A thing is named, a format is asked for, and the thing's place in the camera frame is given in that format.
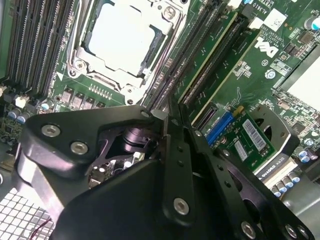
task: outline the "dell logo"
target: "dell logo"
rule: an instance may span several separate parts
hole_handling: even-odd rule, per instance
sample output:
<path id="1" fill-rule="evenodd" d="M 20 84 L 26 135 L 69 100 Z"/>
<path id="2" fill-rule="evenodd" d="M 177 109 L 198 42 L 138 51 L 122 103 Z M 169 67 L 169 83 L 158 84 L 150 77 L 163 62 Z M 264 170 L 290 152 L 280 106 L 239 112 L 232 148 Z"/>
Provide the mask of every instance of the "dell logo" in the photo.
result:
<path id="1" fill-rule="evenodd" d="M 257 43 L 254 46 L 256 49 L 260 49 L 260 52 L 262 53 L 266 53 L 266 55 L 270 58 L 273 58 L 277 52 L 279 51 L 278 48 L 276 48 L 275 46 L 270 46 L 270 43 L 267 41 L 264 41 L 264 39 L 262 37 L 258 37 L 257 38 Z"/>

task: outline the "white sticker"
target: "white sticker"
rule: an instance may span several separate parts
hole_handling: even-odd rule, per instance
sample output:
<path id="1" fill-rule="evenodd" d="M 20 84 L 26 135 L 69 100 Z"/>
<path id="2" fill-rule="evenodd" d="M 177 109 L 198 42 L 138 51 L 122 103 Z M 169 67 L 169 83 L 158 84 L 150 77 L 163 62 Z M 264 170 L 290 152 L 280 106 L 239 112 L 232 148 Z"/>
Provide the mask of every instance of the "white sticker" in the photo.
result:
<path id="1" fill-rule="evenodd" d="M 276 32 L 286 19 L 285 15 L 274 8 L 264 20 L 264 25 Z"/>
<path id="2" fill-rule="evenodd" d="M 255 126 L 250 122 L 249 119 L 247 119 L 244 124 L 242 124 L 244 130 L 251 138 L 253 144 L 255 145 L 256 149 L 260 152 L 262 149 L 265 148 L 267 145 L 266 141 L 262 138 L 262 136 L 259 134 Z"/>
<path id="3" fill-rule="evenodd" d="M 235 146 L 235 149 L 236 149 L 236 151 L 238 152 L 238 154 L 239 154 L 242 162 L 243 162 L 244 160 L 246 160 L 247 157 L 248 157 L 248 155 L 247 155 L 247 153 L 246 153 L 246 150 L 245 150 L 244 147 L 242 146 L 241 142 L 238 140 L 238 141 L 234 144 L 234 146 Z"/>

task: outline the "motherboard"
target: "motherboard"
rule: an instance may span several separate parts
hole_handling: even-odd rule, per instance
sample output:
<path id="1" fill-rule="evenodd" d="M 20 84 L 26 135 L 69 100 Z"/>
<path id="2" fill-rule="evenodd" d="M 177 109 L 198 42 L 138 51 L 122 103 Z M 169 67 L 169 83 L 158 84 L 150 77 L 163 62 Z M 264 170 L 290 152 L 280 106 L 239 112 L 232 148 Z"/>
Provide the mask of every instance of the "motherboard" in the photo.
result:
<path id="1" fill-rule="evenodd" d="M 33 115 L 166 112 L 171 97 L 271 188 L 297 147 L 320 148 L 319 15 L 318 0 L 6 1 L 0 140 L 17 144 Z"/>

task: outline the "white connector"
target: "white connector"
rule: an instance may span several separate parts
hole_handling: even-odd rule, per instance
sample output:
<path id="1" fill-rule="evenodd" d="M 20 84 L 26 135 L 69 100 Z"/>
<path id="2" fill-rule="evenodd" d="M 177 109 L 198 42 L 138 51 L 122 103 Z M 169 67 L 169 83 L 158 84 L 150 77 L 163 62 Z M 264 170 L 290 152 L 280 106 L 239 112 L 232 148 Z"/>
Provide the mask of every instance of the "white connector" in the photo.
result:
<path id="1" fill-rule="evenodd" d="M 23 109 L 27 102 L 29 100 L 29 97 L 28 96 L 18 96 L 16 99 L 15 99 L 15 105 L 18 107 L 18 108 L 21 108 Z"/>
<path id="2" fill-rule="evenodd" d="M 7 89 L 6 86 L 0 86 L 0 97 L 4 94 L 4 91 Z"/>

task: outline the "metal grille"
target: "metal grille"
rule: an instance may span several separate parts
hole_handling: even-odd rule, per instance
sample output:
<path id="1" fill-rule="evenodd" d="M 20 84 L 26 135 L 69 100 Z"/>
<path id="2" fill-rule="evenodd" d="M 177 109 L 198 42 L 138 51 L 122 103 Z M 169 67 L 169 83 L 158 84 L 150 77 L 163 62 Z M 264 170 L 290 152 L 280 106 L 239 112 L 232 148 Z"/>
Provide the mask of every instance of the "metal grille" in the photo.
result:
<path id="1" fill-rule="evenodd" d="M 29 240 L 31 234 L 49 218 L 45 210 L 13 188 L 0 201 L 0 240 Z M 54 223 L 49 221 L 38 230 L 33 240 L 47 240 L 53 229 Z"/>

